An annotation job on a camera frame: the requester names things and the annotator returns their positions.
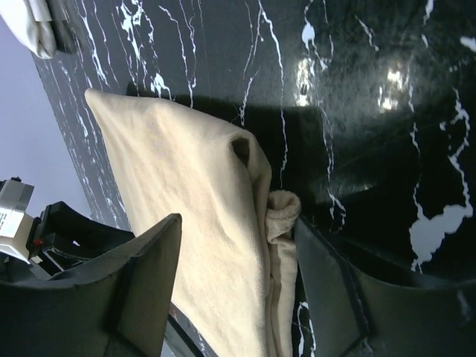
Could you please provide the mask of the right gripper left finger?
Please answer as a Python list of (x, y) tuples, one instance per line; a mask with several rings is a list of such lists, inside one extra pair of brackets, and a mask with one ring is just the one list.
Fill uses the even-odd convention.
[(3, 356), (159, 356), (181, 245), (171, 214), (55, 274), (1, 284)]

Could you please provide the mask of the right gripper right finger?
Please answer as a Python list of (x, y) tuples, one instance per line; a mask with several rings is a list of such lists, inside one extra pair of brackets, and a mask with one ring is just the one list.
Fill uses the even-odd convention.
[(304, 218), (294, 238), (319, 356), (474, 356), (475, 281), (411, 271)]

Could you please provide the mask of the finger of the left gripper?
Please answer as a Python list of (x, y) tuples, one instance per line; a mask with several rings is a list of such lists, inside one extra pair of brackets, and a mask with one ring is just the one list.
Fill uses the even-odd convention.
[(33, 219), (28, 236), (30, 271), (49, 279), (133, 238), (130, 231), (95, 222), (66, 203), (56, 202)]

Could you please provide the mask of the beige t-shirt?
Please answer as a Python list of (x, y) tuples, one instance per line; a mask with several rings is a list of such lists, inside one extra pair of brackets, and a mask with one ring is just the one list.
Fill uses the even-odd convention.
[(182, 217), (173, 304), (218, 356), (290, 356), (301, 203), (270, 188), (255, 136), (170, 100), (85, 97), (133, 233)]

